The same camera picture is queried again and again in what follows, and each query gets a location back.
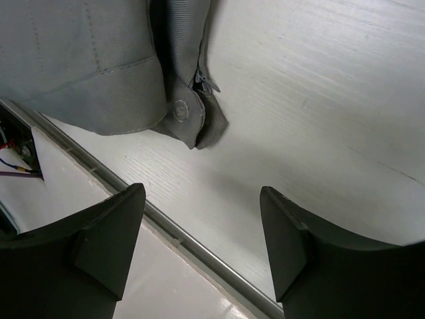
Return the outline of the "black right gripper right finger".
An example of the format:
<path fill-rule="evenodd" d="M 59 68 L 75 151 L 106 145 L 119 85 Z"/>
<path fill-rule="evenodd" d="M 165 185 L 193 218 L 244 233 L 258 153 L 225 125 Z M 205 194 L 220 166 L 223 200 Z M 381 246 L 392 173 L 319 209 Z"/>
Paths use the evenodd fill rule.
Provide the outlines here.
<path fill-rule="evenodd" d="M 276 300 L 286 318 L 423 318 L 424 243 L 358 235 L 273 187 L 260 212 Z"/>

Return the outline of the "grey pleated skirt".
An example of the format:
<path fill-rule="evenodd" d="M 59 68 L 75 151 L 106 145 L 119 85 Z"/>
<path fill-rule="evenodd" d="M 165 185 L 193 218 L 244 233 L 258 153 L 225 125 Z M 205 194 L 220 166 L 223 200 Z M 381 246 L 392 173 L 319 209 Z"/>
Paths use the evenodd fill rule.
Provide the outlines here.
<path fill-rule="evenodd" d="M 210 1 L 2 1 L 1 97 L 102 136 L 208 148 L 228 126 L 208 78 Z"/>

